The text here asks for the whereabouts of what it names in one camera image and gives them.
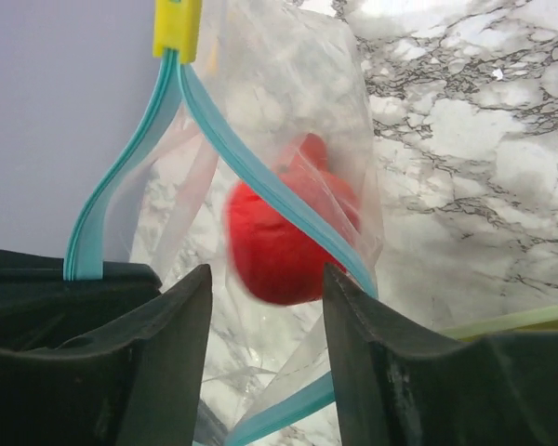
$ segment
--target gray surface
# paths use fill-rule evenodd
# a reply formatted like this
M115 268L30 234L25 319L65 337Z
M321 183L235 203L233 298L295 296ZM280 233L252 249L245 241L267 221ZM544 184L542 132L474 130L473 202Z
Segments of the gray surface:
M153 4L0 2L0 248L63 256L151 95Z

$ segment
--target red plush toy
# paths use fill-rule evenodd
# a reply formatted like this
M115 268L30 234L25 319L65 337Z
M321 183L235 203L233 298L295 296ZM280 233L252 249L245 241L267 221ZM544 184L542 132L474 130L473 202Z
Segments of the red plush toy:
M325 143L308 134L294 139L286 148L275 173L351 243L351 233L348 236L343 228L335 202L357 228L358 199L351 187L327 168ZM325 263L343 269L332 255L274 211L244 181L239 181L232 191L226 212L233 267L246 289L260 300L281 306L317 300L322 294Z

